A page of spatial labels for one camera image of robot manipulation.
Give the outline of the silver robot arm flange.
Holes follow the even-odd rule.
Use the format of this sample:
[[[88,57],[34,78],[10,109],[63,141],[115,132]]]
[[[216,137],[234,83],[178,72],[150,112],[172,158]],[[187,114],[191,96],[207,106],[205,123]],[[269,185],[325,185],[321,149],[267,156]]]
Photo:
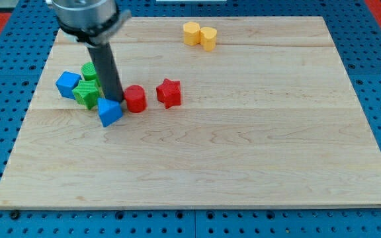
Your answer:
[[[120,10],[115,0],[46,0],[67,39],[89,48],[108,44],[132,17],[130,10]]]

